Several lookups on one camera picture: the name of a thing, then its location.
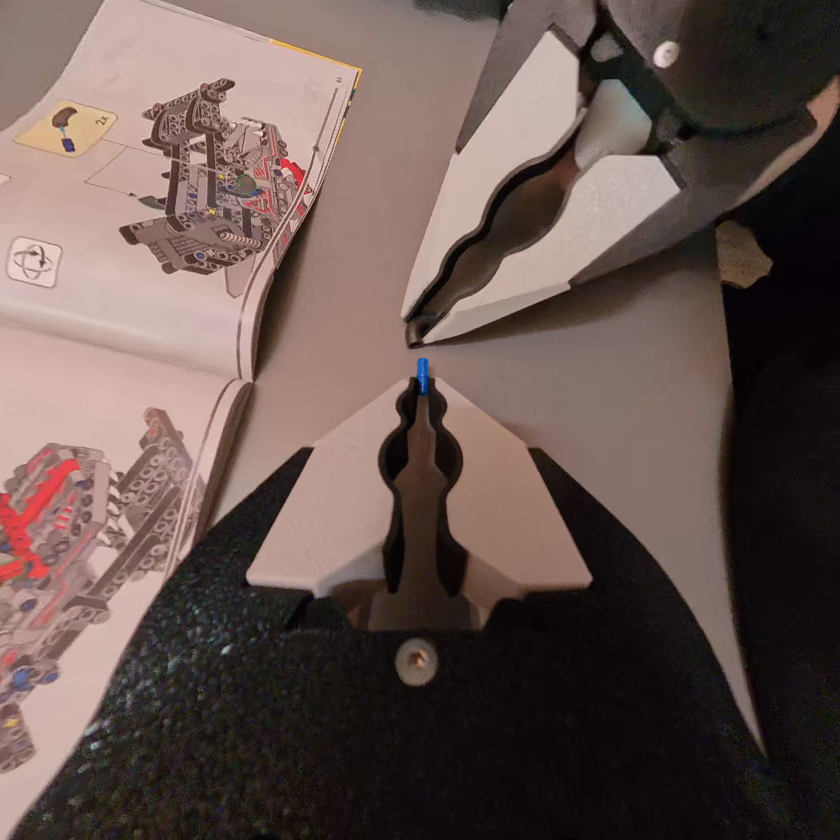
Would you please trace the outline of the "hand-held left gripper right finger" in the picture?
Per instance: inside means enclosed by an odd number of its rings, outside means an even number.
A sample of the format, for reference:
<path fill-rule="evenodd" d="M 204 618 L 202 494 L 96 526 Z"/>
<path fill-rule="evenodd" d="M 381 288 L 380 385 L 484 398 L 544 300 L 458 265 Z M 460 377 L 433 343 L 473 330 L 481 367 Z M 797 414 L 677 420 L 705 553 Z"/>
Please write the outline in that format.
<path fill-rule="evenodd" d="M 504 599 L 587 589 L 592 574 L 528 447 L 451 385 L 430 385 L 446 402 L 442 425 L 461 454 L 446 508 L 448 530 L 467 551 L 460 594 L 476 625 Z"/>

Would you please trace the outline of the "open toy instruction booklet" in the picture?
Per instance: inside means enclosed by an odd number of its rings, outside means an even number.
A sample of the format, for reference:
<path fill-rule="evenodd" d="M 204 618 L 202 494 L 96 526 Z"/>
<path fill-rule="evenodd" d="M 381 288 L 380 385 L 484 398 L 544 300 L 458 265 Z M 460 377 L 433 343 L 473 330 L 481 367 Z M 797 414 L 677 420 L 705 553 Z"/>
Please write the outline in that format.
<path fill-rule="evenodd" d="M 103 2 L 2 131 L 2 796 L 73 749 L 205 528 L 361 68 Z"/>

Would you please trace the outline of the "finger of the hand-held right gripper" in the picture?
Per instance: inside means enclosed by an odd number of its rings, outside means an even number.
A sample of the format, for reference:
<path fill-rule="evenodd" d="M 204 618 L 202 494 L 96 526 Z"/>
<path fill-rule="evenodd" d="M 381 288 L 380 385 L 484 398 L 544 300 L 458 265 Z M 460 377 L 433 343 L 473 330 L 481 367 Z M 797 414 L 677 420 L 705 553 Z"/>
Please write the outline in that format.
<path fill-rule="evenodd" d="M 532 245 L 505 255 L 489 282 L 423 335 L 450 340 L 555 297 L 621 238 L 679 194 L 661 159 L 642 154 L 652 121 L 619 80 L 597 88 L 574 137 L 577 175 L 557 220 Z"/>
<path fill-rule="evenodd" d="M 402 319 L 409 347 L 472 332 L 571 287 L 565 281 L 554 290 L 494 290 L 497 276 L 434 310 L 435 298 L 454 289 L 450 273 L 460 250 L 488 231 L 494 202 L 513 179 L 549 160 L 581 116 L 579 60 L 557 29 L 543 30 L 513 62 L 512 77 L 450 158 L 406 286 Z"/>

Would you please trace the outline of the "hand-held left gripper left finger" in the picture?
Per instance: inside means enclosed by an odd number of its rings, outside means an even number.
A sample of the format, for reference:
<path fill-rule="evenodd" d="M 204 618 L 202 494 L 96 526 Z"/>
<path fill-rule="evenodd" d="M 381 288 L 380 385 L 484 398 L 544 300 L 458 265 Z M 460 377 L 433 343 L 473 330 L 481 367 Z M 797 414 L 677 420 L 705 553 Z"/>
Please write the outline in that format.
<path fill-rule="evenodd" d="M 249 585 L 330 599 L 352 628 L 369 628 L 385 590 L 394 501 L 380 452 L 400 427 L 398 401 L 416 388 L 413 378 L 398 381 L 316 442 L 246 572 Z"/>

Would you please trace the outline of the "grey desk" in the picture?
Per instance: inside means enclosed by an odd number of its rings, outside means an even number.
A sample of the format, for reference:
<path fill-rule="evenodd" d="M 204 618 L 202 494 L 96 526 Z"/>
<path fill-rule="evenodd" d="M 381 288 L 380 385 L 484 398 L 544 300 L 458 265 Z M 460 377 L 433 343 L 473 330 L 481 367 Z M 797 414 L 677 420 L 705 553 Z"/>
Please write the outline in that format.
<path fill-rule="evenodd" d="M 261 323 L 259 377 L 219 512 L 241 501 L 285 457 L 405 378 L 398 310 L 491 23 L 429 14 L 404 2 L 178 2 L 259 35 L 361 65 L 314 207 L 280 263 Z M 97 346 L 114 284 L 78 291 L 67 264 L 97 247 L 64 244 L 52 288 L 11 279 L 8 247 L 26 245 L 80 202 L 59 199 L 51 170 L 98 170 L 122 147 L 101 140 L 75 161 L 13 144 L 35 158 L 2 210 L 2 306 L 83 305 L 73 336 L 2 318 L 2 480 L 51 442 L 100 449 L 123 469 L 139 453 L 149 405 L 163 407 L 200 448 L 218 394 L 234 378 L 239 299 L 224 280 L 165 278 L 156 267 L 117 285 L 137 317 L 118 350 Z M 759 726 L 730 611 L 720 453 L 730 391 L 728 342 L 713 237 L 525 310 L 473 338 L 432 348 L 433 371 L 530 446 L 545 450 L 640 538 L 706 634 L 754 734 Z"/>

